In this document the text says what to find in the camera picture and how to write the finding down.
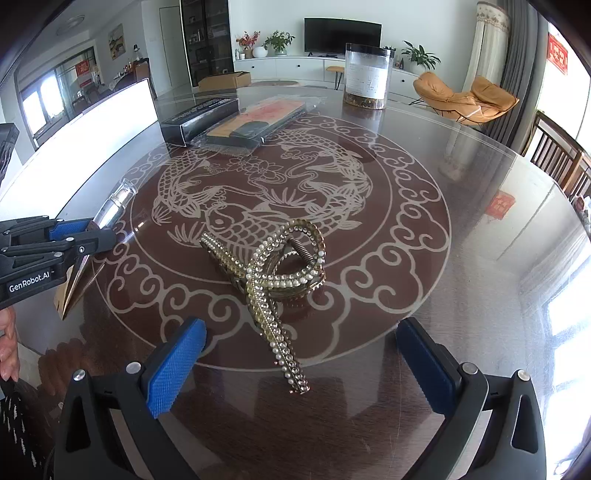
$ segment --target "jar label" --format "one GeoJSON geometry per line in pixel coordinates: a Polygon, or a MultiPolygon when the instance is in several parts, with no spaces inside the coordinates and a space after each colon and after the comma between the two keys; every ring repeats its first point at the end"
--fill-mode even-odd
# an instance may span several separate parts
{"type": "Polygon", "coordinates": [[[378,100],[383,100],[386,96],[388,69],[349,63],[346,75],[347,93],[378,100]]]}

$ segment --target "red sign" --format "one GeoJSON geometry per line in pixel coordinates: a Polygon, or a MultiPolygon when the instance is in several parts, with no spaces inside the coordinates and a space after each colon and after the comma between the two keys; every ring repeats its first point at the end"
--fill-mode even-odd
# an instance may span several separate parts
{"type": "Polygon", "coordinates": [[[513,195],[499,190],[486,207],[485,213],[497,220],[502,220],[514,203],[515,197],[513,195]]]}
{"type": "Polygon", "coordinates": [[[548,60],[563,74],[568,74],[569,51],[551,33],[548,34],[548,60]]]}
{"type": "Polygon", "coordinates": [[[92,82],[88,60],[82,60],[76,64],[76,74],[78,75],[78,85],[81,88],[92,82]]]}

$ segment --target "ceiling light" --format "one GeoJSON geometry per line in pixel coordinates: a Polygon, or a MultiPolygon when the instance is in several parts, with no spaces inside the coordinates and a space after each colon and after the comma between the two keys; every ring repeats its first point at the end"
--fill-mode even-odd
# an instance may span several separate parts
{"type": "Polygon", "coordinates": [[[77,27],[84,21],[84,15],[78,15],[77,17],[72,17],[66,20],[62,25],[60,25],[56,31],[56,35],[63,35],[68,30],[71,30],[74,27],[77,27]]]}

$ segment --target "small wooden stool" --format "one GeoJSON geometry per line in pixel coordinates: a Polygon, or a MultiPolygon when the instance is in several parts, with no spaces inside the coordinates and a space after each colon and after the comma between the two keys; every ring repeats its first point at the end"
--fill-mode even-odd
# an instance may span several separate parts
{"type": "Polygon", "coordinates": [[[335,73],[335,90],[338,90],[340,86],[340,81],[343,79],[343,75],[345,74],[345,67],[331,65],[330,67],[326,67],[326,71],[335,73]]]}

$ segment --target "blue gripper pad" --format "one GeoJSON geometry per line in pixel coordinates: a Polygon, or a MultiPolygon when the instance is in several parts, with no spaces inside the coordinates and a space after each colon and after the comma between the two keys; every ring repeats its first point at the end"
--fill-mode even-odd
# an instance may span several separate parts
{"type": "Polygon", "coordinates": [[[447,417],[456,409],[456,386],[433,352],[439,346],[427,332],[423,332],[431,345],[421,337],[409,319],[404,319],[396,329],[396,343],[431,409],[447,417]]]}
{"type": "Polygon", "coordinates": [[[173,406],[178,392],[205,346],[207,332],[203,320],[187,319],[179,330],[168,343],[164,344],[163,347],[168,352],[164,359],[155,365],[153,372],[148,367],[152,356],[147,361],[148,378],[145,397],[148,409],[154,418],[168,412],[173,406]]]}
{"type": "Polygon", "coordinates": [[[90,219],[72,220],[71,222],[60,222],[49,232],[49,240],[63,240],[68,235],[86,230],[90,219]]]}

